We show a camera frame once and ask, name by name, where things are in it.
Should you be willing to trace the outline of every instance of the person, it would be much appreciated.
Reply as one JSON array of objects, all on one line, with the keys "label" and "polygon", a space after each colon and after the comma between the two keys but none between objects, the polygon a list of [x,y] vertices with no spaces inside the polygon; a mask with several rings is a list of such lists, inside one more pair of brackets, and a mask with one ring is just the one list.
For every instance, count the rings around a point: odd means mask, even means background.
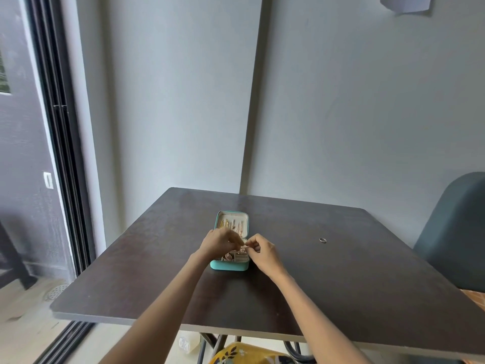
[{"label": "person", "polygon": [[[182,318],[204,269],[211,260],[244,245],[239,235],[230,229],[210,230],[200,248],[162,291],[158,298],[135,321],[133,326],[101,360],[102,364],[163,363],[172,347]],[[247,242],[247,252],[258,268],[280,289],[295,320],[318,363],[368,364],[367,357],[318,309],[300,289],[283,266],[276,247],[256,234]],[[222,350],[226,355],[228,348]],[[245,353],[229,349],[231,353]],[[222,353],[211,361],[238,362],[237,355],[228,361]],[[249,355],[239,362],[249,362]],[[252,362],[277,362],[261,360]]]}]

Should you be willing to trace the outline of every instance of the chair backrest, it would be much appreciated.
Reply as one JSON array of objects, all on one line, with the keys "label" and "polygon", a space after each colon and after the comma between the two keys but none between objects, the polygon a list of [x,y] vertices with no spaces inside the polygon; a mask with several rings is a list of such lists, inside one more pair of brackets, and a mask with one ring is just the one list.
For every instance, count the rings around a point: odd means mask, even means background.
[{"label": "chair backrest", "polygon": [[485,292],[485,172],[448,185],[414,250],[456,287]]}]

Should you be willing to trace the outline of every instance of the paper on wall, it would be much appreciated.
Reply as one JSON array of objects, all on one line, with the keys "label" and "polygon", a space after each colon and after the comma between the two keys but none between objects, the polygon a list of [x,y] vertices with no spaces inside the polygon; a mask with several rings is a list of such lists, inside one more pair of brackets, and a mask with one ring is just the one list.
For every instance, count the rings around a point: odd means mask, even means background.
[{"label": "paper on wall", "polygon": [[431,0],[381,0],[381,4],[398,13],[418,12],[429,10]]}]

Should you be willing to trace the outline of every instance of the wall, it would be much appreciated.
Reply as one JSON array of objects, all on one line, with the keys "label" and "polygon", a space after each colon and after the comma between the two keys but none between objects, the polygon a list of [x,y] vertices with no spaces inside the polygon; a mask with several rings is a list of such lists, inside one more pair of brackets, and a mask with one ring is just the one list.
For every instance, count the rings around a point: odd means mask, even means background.
[{"label": "wall", "polygon": [[272,13],[249,193],[362,207],[413,245],[445,187],[485,170],[485,0]]},{"label": "wall", "polygon": [[104,0],[129,226],[171,186],[237,193],[261,0]]},{"label": "wall", "polygon": [[[74,265],[26,6],[24,0],[0,3],[0,49],[11,93],[0,94],[0,221],[30,273],[72,281]],[[54,189],[46,188],[44,172],[52,174]]]},{"label": "wall", "polygon": [[121,234],[100,0],[61,0],[96,254]]}]

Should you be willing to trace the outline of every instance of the black door frame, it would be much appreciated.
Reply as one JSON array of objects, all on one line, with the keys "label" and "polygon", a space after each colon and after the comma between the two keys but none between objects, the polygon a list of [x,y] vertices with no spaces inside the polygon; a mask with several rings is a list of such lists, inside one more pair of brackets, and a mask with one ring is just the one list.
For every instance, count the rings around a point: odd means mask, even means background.
[{"label": "black door frame", "polygon": [[[61,1],[26,4],[77,277],[96,253]],[[35,363],[65,362],[94,325],[72,321]]]}]

